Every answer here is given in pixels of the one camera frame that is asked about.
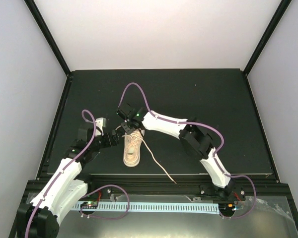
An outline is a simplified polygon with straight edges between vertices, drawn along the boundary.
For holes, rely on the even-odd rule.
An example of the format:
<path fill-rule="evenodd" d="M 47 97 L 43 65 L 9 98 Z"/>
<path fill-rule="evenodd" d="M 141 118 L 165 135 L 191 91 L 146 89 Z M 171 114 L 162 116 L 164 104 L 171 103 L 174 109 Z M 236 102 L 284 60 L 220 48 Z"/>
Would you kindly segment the white shoelace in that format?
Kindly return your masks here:
<path fill-rule="evenodd" d="M 117 130 L 117 131 L 119 131 L 119 132 L 121 132 L 122 133 L 122 138 L 123 138 L 123 136 L 125 135 L 125 131 L 122 129 L 122 127 L 121 126 L 118 126 L 118 127 L 116 127 L 115 128 L 115 130 Z M 155 158 L 155 156 L 154 156 L 154 154 L 153 154 L 153 152 L 152 152 L 152 150 L 149 148 L 149 146 L 147 145 L 147 143 L 145 142 L 145 140 L 144 140 L 144 138 L 142 139 L 142 144 L 141 144 L 141 146 L 142 145 L 144 145 L 146 148 L 147 148 L 147 150 L 148 150 L 148 152 L 150 153 L 150 155 L 151 155 L 151 157 L 152 157 L 152 159 L 153 159 L 153 161 L 164 171 L 164 173 L 167 175 L 167 177 L 173 182 L 173 183 L 175 183 L 175 184 L 177 184 L 177 182 L 171 177 L 171 175 L 167 172 L 167 170 L 157 161 L 157 159 Z"/>

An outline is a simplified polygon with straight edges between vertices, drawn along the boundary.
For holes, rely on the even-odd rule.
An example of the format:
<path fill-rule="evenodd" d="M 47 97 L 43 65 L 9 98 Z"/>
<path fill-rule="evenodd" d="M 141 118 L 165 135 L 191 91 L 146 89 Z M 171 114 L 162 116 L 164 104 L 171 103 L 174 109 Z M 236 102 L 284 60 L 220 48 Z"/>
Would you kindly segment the white beige sneaker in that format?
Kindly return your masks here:
<path fill-rule="evenodd" d="M 140 162 L 140 149 L 142 139 L 144 138 L 144 130 L 135 130 L 131 134 L 126 134 L 124 138 L 124 154 L 123 162 L 127 167 L 135 167 Z"/>

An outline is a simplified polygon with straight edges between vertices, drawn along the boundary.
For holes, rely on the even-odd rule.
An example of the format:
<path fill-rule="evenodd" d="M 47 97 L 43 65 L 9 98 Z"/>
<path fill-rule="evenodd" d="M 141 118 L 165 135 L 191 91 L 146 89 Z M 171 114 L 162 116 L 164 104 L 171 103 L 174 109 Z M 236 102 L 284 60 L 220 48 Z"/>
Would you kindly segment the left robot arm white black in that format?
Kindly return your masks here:
<path fill-rule="evenodd" d="M 82 198 L 96 194 L 97 186 L 79 174 L 100 149 L 119 144 L 121 128 L 105 133 L 100 122 L 78 130 L 77 139 L 45 187 L 28 204 L 22 203 L 16 214 L 16 235 L 19 238 L 55 238 L 61 223 Z"/>

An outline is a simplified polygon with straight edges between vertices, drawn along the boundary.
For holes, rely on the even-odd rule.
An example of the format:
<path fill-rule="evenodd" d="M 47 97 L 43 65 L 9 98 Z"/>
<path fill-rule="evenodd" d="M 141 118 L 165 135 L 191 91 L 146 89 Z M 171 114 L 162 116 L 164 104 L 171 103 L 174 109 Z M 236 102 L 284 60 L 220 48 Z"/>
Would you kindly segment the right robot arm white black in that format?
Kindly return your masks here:
<path fill-rule="evenodd" d="M 210 127 L 202 125 L 196 118 L 171 118 L 145 108 L 135 109 L 123 103 L 119 104 L 116 114 L 124 120 L 121 126 L 127 134 L 144 129 L 179 139 L 185 152 L 197 159 L 211 177 L 213 191 L 208 196 L 226 201 L 234 198 L 235 179 L 219 159 L 210 134 L 202 130 L 203 127 Z"/>

